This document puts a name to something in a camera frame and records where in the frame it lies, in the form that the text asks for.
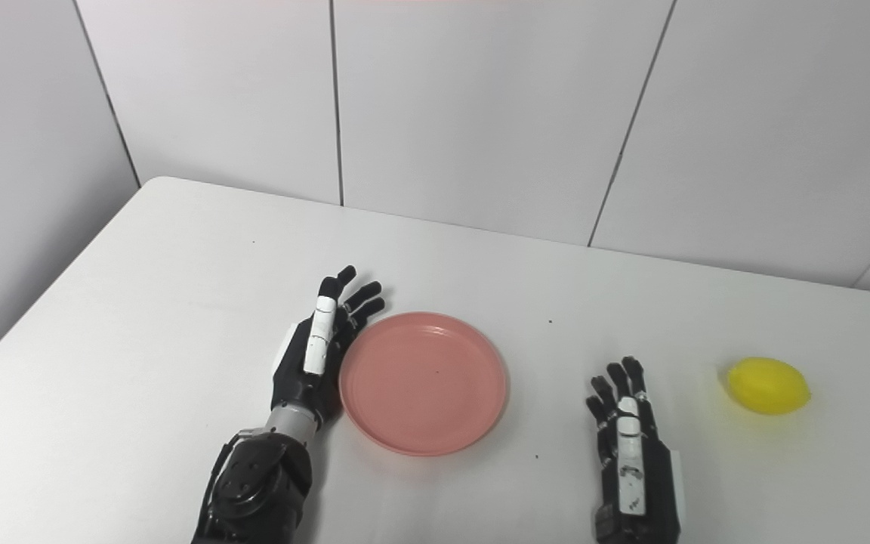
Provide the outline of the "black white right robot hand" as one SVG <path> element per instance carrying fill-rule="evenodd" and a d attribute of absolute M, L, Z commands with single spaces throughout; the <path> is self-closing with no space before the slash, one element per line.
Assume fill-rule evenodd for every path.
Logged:
<path fill-rule="evenodd" d="M 591 379 L 601 504 L 598 543 L 677 543 L 683 529 L 680 458 L 659 436 L 641 362 L 625 356 Z"/>

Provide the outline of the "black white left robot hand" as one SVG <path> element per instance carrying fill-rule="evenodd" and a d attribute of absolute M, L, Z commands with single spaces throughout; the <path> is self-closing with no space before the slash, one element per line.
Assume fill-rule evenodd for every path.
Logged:
<path fill-rule="evenodd" d="M 369 321 L 384 310 L 377 281 L 341 300 L 356 275 L 355 266 L 348 265 L 338 275 L 325 277 L 315 311 L 290 328 L 273 372 L 272 409 L 300 407 L 314 416 L 318 427 L 341 412 L 343 359 Z"/>

